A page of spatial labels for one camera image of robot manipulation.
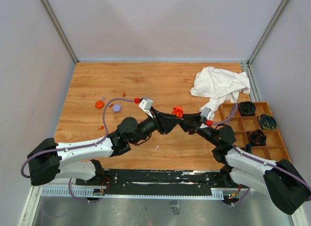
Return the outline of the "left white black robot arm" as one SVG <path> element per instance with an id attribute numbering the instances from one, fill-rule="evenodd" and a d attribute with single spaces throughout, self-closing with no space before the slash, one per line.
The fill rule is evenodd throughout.
<path id="1" fill-rule="evenodd" d="M 48 184 L 57 178 L 78 178 L 99 185 L 104 180 L 103 171 L 94 164 L 87 169 L 81 160 L 121 156 L 130 151 L 131 145 L 147 141 L 154 131 L 168 134 L 182 120 L 181 115 L 152 110 L 142 122 L 133 117 L 123 119 L 116 131 L 99 139 L 74 143 L 44 139 L 27 156 L 28 178 L 33 186 Z"/>

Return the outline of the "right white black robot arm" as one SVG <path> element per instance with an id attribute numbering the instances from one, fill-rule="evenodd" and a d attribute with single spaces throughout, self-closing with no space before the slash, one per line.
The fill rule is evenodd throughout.
<path id="1" fill-rule="evenodd" d="M 213 122 L 203 113 L 184 114 L 178 119 L 184 131 L 198 134 L 215 146 L 212 153 L 224 164 L 220 181 L 225 187 L 236 183 L 259 191 L 288 215 L 310 201 L 311 188 L 290 161 L 264 159 L 235 146 L 234 131 L 226 121 Z"/>

